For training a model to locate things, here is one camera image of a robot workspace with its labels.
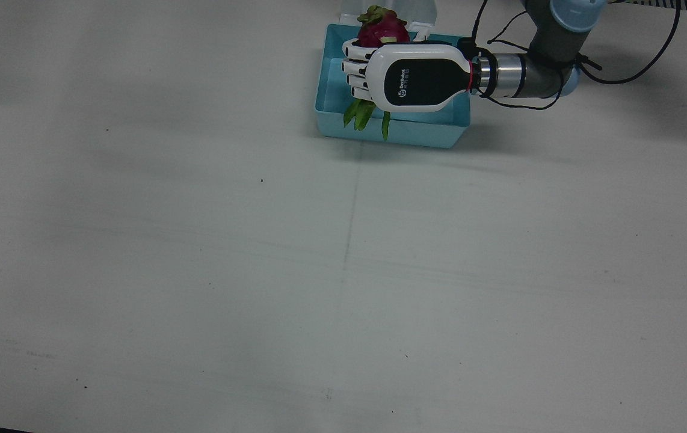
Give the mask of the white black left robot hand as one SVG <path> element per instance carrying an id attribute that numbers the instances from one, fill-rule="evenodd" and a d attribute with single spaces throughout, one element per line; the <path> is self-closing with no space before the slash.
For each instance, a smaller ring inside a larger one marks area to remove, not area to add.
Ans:
<path id="1" fill-rule="evenodd" d="M 387 112 L 437 112 L 475 90 L 480 72 L 473 61 L 444 43 L 342 44 L 342 70 L 351 94 Z"/>

